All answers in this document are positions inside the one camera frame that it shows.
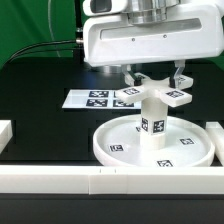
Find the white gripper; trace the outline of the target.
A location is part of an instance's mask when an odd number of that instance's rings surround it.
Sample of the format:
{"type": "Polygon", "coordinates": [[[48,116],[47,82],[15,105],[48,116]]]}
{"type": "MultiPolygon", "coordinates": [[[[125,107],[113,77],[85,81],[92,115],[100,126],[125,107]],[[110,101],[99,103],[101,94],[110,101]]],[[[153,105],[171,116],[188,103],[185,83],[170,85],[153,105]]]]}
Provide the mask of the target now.
{"type": "Polygon", "coordinates": [[[128,64],[175,61],[171,88],[187,59],[222,53],[220,2],[85,2],[84,54],[93,67],[122,65],[125,83],[140,80],[128,64]]]}

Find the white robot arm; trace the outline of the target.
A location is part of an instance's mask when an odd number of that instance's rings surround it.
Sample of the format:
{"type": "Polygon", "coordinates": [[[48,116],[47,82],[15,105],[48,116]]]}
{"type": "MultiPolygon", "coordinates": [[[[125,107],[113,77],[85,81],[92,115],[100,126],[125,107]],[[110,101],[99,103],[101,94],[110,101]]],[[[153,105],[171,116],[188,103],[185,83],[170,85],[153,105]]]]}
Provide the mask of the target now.
{"type": "Polygon", "coordinates": [[[93,67],[185,61],[224,52],[224,0],[84,0],[86,61],[93,67]]]}

